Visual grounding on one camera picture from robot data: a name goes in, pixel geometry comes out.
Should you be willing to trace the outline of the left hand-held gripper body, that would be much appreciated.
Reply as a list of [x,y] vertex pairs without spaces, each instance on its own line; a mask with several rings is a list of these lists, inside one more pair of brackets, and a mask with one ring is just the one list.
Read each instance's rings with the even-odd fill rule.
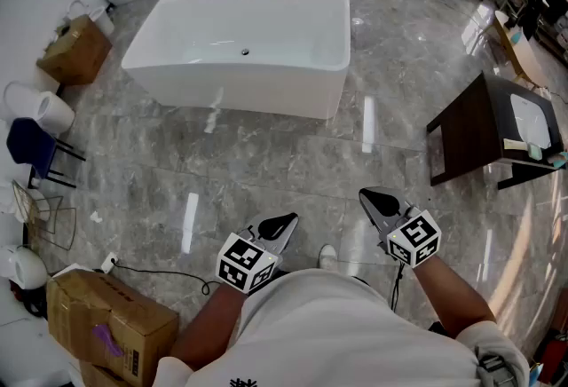
[[230,233],[217,255],[216,276],[242,293],[263,286],[276,273],[288,244],[288,223],[248,223]]

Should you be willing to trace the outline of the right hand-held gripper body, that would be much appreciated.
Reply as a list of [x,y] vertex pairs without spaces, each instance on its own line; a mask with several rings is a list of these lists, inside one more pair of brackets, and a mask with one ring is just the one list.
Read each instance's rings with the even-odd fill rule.
[[441,234],[427,210],[410,206],[380,233],[379,240],[386,254],[415,268],[438,252]]

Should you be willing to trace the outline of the person's left forearm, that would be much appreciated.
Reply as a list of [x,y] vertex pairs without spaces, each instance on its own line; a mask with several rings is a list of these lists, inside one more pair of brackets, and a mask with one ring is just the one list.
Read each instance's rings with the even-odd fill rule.
[[181,332],[170,356],[197,371],[226,351],[247,295],[222,284]]

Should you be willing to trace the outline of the person's right forearm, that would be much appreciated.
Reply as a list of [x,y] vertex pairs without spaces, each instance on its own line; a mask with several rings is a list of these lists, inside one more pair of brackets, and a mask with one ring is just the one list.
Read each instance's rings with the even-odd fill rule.
[[438,256],[416,266],[414,275],[450,337],[479,322],[496,322],[485,299]]

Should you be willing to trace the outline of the white bathtub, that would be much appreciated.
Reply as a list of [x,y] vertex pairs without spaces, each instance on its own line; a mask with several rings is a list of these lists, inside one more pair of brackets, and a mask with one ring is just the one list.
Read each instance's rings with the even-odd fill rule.
[[122,69],[164,106],[326,120],[350,54],[350,0],[160,0]]

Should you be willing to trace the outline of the person's white shoe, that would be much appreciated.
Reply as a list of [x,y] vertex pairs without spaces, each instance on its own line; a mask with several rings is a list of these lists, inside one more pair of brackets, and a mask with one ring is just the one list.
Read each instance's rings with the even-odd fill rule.
[[325,244],[318,258],[318,268],[330,272],[338,271],[338,256],[335,248],[331,244]]

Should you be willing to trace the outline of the dark wooden vanity cabinet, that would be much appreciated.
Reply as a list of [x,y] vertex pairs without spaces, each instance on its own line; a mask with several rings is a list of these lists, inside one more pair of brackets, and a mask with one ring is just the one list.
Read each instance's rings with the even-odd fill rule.
[[[519,136],[510,103],[516,94],[539,105],[548,123],[551,147],[541,149]],[[543,177],[568,165],[551,102],[525,87],[482,72],[428,125],[441,130],[444,170],[433,174],[432,186],[445,183],[494,162],[511,165],[511,177],[500,190]]]

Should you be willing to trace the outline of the person's white shirt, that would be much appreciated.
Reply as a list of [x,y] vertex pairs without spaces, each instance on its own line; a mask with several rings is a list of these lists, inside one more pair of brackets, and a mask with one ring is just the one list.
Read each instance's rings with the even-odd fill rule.
[[399,317],[360,280],[308,269],[245,301],[220,358],[193,371],[165,357],[153,387],[528,387],[529,378],[491,321],[443,336]]

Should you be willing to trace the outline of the torn brown cardboard box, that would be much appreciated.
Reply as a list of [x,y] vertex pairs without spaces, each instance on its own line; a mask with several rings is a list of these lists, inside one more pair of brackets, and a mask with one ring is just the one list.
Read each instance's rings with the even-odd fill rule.
[[[72,356],[109,369],[132,387],[151,387],[177,336],[176,312],[108,274],[81,269],[49,280],[46,297],[50,334]],[[93,335],[98,324],[109,326],[122,357]]]

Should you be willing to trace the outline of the white vanity basin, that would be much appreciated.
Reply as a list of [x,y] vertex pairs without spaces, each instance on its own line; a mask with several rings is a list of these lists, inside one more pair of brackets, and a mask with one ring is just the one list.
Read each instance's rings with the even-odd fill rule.
[[541,149],[551,147],[548,123],[541,107],[516,94],[510,96],[510,103],[521,139]]

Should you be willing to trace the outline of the purple plastic item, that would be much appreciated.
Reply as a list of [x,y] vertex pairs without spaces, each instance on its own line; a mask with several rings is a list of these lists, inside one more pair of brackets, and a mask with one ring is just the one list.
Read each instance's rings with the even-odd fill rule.
[[95,325],[92,329],[92,333],[102,341],[111,355],[114,357],[122,357],[124,355],[121,346],[114,340],[107,324]]

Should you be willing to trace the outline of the round wooden table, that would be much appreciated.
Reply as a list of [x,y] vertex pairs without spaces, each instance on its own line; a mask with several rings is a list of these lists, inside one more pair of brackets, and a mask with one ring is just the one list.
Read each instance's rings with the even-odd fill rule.
[[533,89],[547,89],[548,78],[544,75],[529,41],[520,27],[506,28],[505,23],[508,20],[509,17],[504,12],[495,11],[492,26],[498,33],[512,64],[516,74],[515,81],[526,81]]

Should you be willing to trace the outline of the white rounded ceramic fixture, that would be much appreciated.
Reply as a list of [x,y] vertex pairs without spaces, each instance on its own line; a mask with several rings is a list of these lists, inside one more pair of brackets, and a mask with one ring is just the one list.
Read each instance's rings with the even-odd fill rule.
[[0,247],[0,277],[24,290],[45,285],[48,273],[42,259],[32,250],[17,245]]

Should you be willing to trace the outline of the blue chair with black legs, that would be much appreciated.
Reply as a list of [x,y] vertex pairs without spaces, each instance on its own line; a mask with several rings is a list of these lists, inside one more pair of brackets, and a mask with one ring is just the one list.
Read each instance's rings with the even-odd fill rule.
[[76,185],[56,178],[64,174],[51,169],[57,151],[70,155],[82,162],[86,159],[78,154],[68,143],[54,138],[49,132],[40,127],[32,118],[16,118],[13,120],[6,139],[7,149],[17,164],[27,164],[32,167],[35,178],[48,180],[69,188]]

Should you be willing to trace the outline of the closed brown cardboard box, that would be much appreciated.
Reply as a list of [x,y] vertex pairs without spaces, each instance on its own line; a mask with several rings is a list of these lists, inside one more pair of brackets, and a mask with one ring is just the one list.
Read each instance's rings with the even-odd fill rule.
[[64,86],[93,83],[112,44],[84,14],[69,22],[36,65]]

